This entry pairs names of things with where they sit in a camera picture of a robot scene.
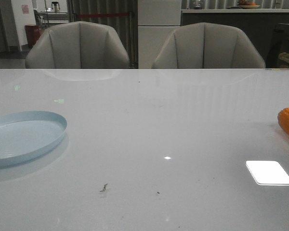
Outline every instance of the bowl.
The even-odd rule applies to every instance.
[[[243,8],[243,9],[256,9],[256,8],[260,7],[260,5],[239,5],[239,7]]]

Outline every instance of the red trash can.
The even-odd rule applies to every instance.
[[[28,47],[32,48],[33,45],[38,41],[39,39],[39,26],[38,25],[25,25],[26,35],[27,35],[27,41],[28,41]]]

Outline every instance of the light blue plate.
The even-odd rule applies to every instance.
[[[34,159],[56,147],[66,119],[53,112],[28,111],[0,116],[0,166]]]

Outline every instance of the chair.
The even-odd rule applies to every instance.
[[[73,22],[44,31],[26,57],[26,68],[125,69],[129,57],[114,28]]]
[[[34,12],[36,25],[39,26],[39,29],[46,28],[46,23],[45,23],[45,20],[43,19],[43,16],[41,16],[37,10],[33,10],[33,12]]]
[[[197,23],[173,30],[152,68],[265,68],[265,62],[242,30]]]

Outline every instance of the white refrigerator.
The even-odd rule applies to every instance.
[[[138,0],[138,66],[149,69],[167,35],[181,23],[182,0]]]

